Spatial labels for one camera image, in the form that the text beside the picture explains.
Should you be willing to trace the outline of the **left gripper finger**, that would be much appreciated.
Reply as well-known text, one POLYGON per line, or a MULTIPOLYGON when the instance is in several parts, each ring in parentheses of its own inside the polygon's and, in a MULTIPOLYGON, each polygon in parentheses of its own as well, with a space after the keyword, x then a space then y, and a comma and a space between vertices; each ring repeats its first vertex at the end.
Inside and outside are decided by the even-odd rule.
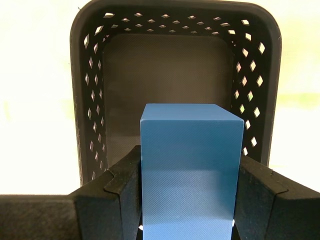
POLYGON ((234 240, 318 240, 320 194, 242 155, 234 240))
POLYGON ((3 240, 140 240, 141 148, 68 195, 2 195, 3 240))

